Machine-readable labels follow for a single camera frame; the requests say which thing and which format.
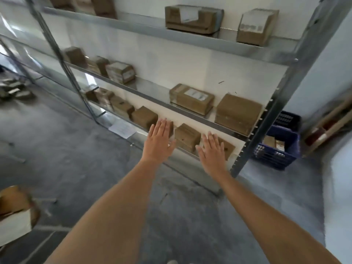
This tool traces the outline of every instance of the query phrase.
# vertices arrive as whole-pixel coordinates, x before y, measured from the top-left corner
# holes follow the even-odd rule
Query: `shelf post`
[[[60,50],[59,46],[57,45],[53,35],[51,34],[49,27],[47,26],[45,20],[43,19],[42,14],[37,11],[33,0],[25,0],[25,2],[28,6],[28,9],[29,9],[31,15],[34,17],[34,19],[38,22],[39,26],[41,27],[42,33],[43,33],[46,41],[49,43],[51,49],[55,53],[55,55],[61,65],[62,69],[64,70],[68,80],[70,81],[73,88],[75,89],[75,91],[77,92],[79,97],[81,98],[82,102],[85,104],[86,108],[88,109],[88,111],[89,111],[90,115],[92,116],[92,118],[94,119],[94,121],[97,124],[99,124],[99,122],[97,121],[97,117],[94,114],[94,111],[92,110],[92,108],[90,107],[90,105],[88,104],[88,102],[82,96],[82,94],[80,92],[81,88],[75,78],[75,75],[72,73],[72,70],[65,64],[61,50]]]
[[[320,53],[329,43],[351,7],[352,0],[320,0],[295,49],[295,62],[288,67],[265,107],[256,128],[249,136],[248,141],[232,166],[231,174],[233,177],[238,176],[241,169],[253,155],[258,143],[262,142],[271,125],[284,109]]]
[[[0,38],[0,44],[1,46],[5,49],[5,51],[8,53],[9,57],[13,60],[15,63],[16,67],[22,72],[22,74],[30,80],[32,84],[34,84],[34,79],[29,75],[29,73],[26,71],[26,69],[20,64],[20,62],[17,60],[17,57],[13,54],[13,52],[7,47],[7,45],[2,41]]]

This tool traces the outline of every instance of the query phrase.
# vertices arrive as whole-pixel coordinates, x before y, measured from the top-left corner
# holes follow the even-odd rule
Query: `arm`
[[[208,138],[203,134],[202,139],[204,148],[197,150],[205,171],[222,187],[271,264],[340,263],[308,232],[231,177],[216,134],[209,133]]]
[[[140,162],[84,214],[48,258],[50,264],[131,263],[141,233],[156,169],[173,152],[170,122],[150,128]]]

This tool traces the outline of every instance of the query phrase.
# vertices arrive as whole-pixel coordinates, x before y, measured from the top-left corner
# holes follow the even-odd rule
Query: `hand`
[[[176,140],[169,146],[170,121],[158,120],[150,127],[141,161],[153,162],[160,165],[173,153]]]
[[[228,174],[226,170],[226,160],[223,142],[219,144],[218,136],[208,132],[208,138],[202,134],[204,148],[196,145],[200,161],[206,173],[214,180],[219,182],[219,179]]]

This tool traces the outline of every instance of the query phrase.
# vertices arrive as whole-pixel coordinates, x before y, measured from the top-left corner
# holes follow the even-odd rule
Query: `concrete floor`
[[[105,191],[126,175],[141,150],[41,89],[32,103],[0,106],[0,139],[15,143],[24,164],[0,156],[0,189],[19,184],[41,203],[36,229],[8,244],[0,264],[43,263]],[[238,179],[324,244],[319,166],[297,160],[285,172],[249,161]],[[158,170],[148,209],[140,263],[268,263],[225,197],[217,198],[177,172]]]

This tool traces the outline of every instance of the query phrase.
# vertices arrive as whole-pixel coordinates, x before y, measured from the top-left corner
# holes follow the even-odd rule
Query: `plastic crate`
[[[274,125],[289,128],[294,132],[298,132],[301,127],[301,116],[281,111],[281,113],[276,118]]]
[[[278,170],[284,170],[288,165],[300,157],[300,135],[288,128],[271,126],[266,135],[285,142],[285,152],[259,143],[253,158]]]

